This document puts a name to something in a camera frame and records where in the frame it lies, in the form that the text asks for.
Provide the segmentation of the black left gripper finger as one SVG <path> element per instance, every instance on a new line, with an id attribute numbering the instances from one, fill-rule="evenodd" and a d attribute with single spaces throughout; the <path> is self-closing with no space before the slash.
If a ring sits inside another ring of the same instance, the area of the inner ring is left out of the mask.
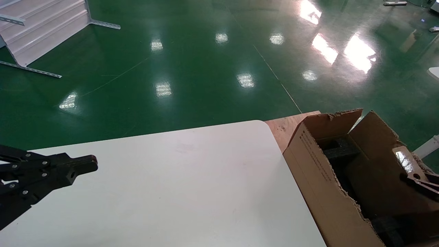
<path id="1" fill-rule="evenodd" d="M 1 229 L 11 224 L 52 191 L 71 186 L 79 175 L 97 171 L 97 165 L 56 166 L 45 170 L 1 171 Z"/>
<path id="2" fill-rule="evenodd" d="M 98 169 L 97 158 L 93 155 L 71 158 L 67 153 L 44 156 L 5 145 L 0 146 L 1 172 L 73 169 L 76 172 L 94 172 Z"/>

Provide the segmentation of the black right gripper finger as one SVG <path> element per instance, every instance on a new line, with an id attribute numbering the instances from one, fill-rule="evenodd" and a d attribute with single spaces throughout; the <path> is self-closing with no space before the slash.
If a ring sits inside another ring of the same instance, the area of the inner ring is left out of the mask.
<path id="1" fill-rule="evenodd" d="M 436 202 L 439 201 L 438 174 L 411 172 L 408 174 L 400 174 L 400 180 L 425 197 Z"/>

